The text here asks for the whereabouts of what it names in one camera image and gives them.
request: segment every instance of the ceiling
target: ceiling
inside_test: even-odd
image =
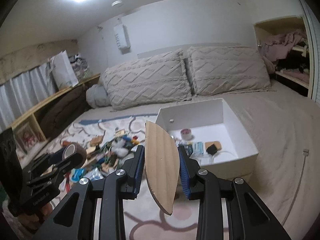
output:
[[[121,13],[161,0],[18,0],[0,27],[0,56],[23,47],[74,39]]]

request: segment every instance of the brown tape roll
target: brown tape roll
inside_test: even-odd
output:
[[[84,164],[87,159],[87,152],[77,143],[70,143],[63,151],[62,160],[70,157],[73,154],[79,154],[82,157],[81,163],[75,167],[75,169],[79,169]]]

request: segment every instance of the white shopping bag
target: white shopping bag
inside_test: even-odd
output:
[[[66,51],[52,57],[49,68],[59,90],[74,87],[79,83]]]

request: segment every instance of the open cardboard box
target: open cardboard box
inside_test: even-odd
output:
[[[156,124],[176,138],[181,139],[182,129],[190,128],[194,142],[220,141],[222,150],[213,157],[204,148],[203,155],[191,158],[218,178],[249,180],[258,150],[224,99],[161,108]]]

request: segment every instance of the closet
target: closet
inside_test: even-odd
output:
[[[306,18],[271,19],[256,23],[254,29],[259,52],[276,65],[270,77],[312,98],[314,62]]]

